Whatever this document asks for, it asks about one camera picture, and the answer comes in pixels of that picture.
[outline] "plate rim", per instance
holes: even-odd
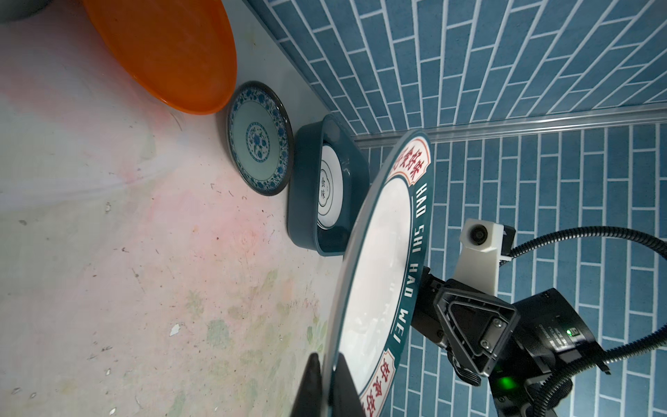
[[[285,168],[285,175],[283,176],[283,179],[280,181],[280,183],[278,183],[278,186],[276,188],[270,191],[256,188],[254,184],[252,184],[250,181],[247,180],[247,178],[245,178],[245,176],[243,175],[243,173],[239,168],[238,161],[236,160],[236,158],[234,158],[234,152],[231,148],[231,107],[234,106],[234,103],[236,102],[236,99],[239,97],[241,92],[243,92],[249,87],[255,87],[262,90],[264,93],[266,93],[266,95],[268,95],[271,98],[271,100],[273,100],[276,108],[278,109],[278,113],[280,113],[280,117],[283,119],[283,123],[285,124],[285,136],[287,136],[287,167]],[[229,100],[227,107],[228,107],[227,115],[225,116],[227,125],[225,133],[227,134],[227,150],[229,151],[231,160],[234,162],[234,167],[241,175],[241,178],[243,178],[244,182],[256,193],[261,195],[266,195],[269,197],[272,195],[280,194],[280,192],[283,191],[283,189],[285,189],[285,187],[289,183],[289,179],[292,175],[292,169],[294,165],[294,136],[292,133],[291,124],[289,123],[289,117],[287,116],[287,111],[285,110],[285,106],[283,105],[282,101],[280,101],[278,96],[268,85],[260,81],[246,81],[245,83],[241,84],[236,89],[236,91],[234,91],[234,94],[231,96],[231,99]]]
[[[430,141],[428,139],[428,136],[426,133],[420,129],[414,129],[411,131],[406,132],[403,137],[398,141],[398,143],[394,146],[392,149],[392,152],[389,154],[385,162],[383,162],[383,165],[380,168],[380,172],[378,173],[378,176],[375,178],[375,181],[373,182],[373,185],[371,186],[371,189],[368,192],[368,195],[366,196],[366,199],[364,200],[364,203],[360,209],[359,216],[357,217],[357,222],[355,223],[355,227],[357,227],[358,222],[360,219],[363,218],[363,232],[358,231],[357,233],[353,233],[352,236],[350,236],[350,240],[348,242],[348,247],[346,249],[346,255],[343,258],[343,265],[341,267],[341,273],[339,276],[339,282],[336,288],[336,292],[334,294],[334,300],[333,300],[333,306],[332,306],[332,313],[331,316],[329,317],[329,322],[331,323],[331,326],[329,327],[329,334],[327,335],[327,343],[326,343],[326,350],[324,353],[324,358],[322,362],[322,382],[323,382],[323,389],[324,389],[324,395],[325,399],[328,398],[328,390],[331,389],[331,382],[333,380],[333,374],[334,374],[334,368],[338,362],[338,353],[340,352],[340,340],[342,336],[342,331],[343,331],[343,324],[344,324],[344,319],[345,319],[345,312],[347,311],[348,307],[348,302],[350,298],[350,292],[352,290],[352,283],[354,281],[354,271],[356,271],[358,260],[359,260],[359,254],[361,252],[362,244],[364,242],[364,239],[366,237],[366,234],[368,232],[368,226],[370,224],[370,220],[372,218],[372,214],[375,212],[375,207],[377,206],[378,203],[378,198],[380,196],[380,192],[382,188],[384,188],[384,185],[387,184],[387,182],[400,174],[394,173],[390,177],[390,174],[392,172],[392,167],[395,164],[395,161],[398,159],[399,152],[401,150],[405,149],[407,144],[411,142],[413,139],[417,137],[422,137],[426,141],[426,148],[429,152],[429,164],[427,164],[426,171],[424,172],[423,176],[426,177],[425,181],[422,181],[422,179],[418,179],[415,181],[414,184],[410,185],[406,181],[406,185],[408,187],[408,190],[410,192],[410,197],[411,197],[411,219],[410,219],[410,227],[411,227],[411,232],[412,228],[415,224],[414,218],[412,218],[412,210],[414,210],[416,207],[414,205],[413,197],[415,192],[417,191],[416,186],[419,183],[424,183],[429,185],[429,190],[426,192],[427,195],[430,195],[430,201],[427,201],[427,207],[431,207],[429,210],[432,210],[432,204],[433,204],[433,195],[434,195],[434,166],[435,166],[435,160],[433,158],[433,155],[431,155],[431,149],[430,149]],[[426,245],[422,246],[424,249],[419,255],[422,257],[420,267],[417,270],[418,276],[416,277],[416,286],[414,287],[414,292],[418,292],[419,289],[419,280],[421,278],[421,272],[423,270],[424,264],[426,262],[426,252],[428,248],[428,238],[430,237],[430,216],[431,213],[427,213],[426,218],[424,219],[424,233],[426,234]],[[406,258],[406,266],[405,266],[405,272],[404,272],[404,278],[403,278],[403,283],[406,282],[406,276],[408,274],[408,264],[411,260],[412,253],[411,249],[413,248],[413,241],[410,241],[410,244],[408,246],[408,256]],[[356,252],[355,256],[350,256],[352,252]],[[399,297],[398,304],[396,306],[396,310],[394,312],[394,321],[396,320],[396,312],[398,311],[398,308],[401,306],[403,300],[403,295]],[[409,315],[409,321],[412,321],[412,316],[414,314],[414,308],[412,308],[412,311],[410,312]],[[404,337],[402,339],[402,342],[400,342],[400,345],[402,347],[401,352],[399,352],[399,355],[402,355],[405,350],[405,345],[406,345],[406,338],[408,337],[407,331],[404,333]],[[387,335],[387,341],[385,342],[383,346],[383,354],[385,351],[389,351],[393,354],[393,352],[387,348],[388,341],[393,339],[392,338],[393,332],[390,332]],[[361,389],[361,392],[363,393],[366,388],[368,387],[369,381],[366,381],[364,387],[355,387],[358,390]],[[327,415],[327,409],[328,409],[328,401],[323,401],[322,402],[322,415],[326,416]]]

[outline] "large teal rimmed plate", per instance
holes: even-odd
[[[289,182],[294,138],[287,112],[268,86],[250,81],[236,91],[227,112],[229,152],[243,180],[263,195]]]
[[[380,414],[408,339],[428,248],[433,169],[426,134],[405,134],[371,186],[343,260],[322,386],[329,398],[342,353],[367,417]]]

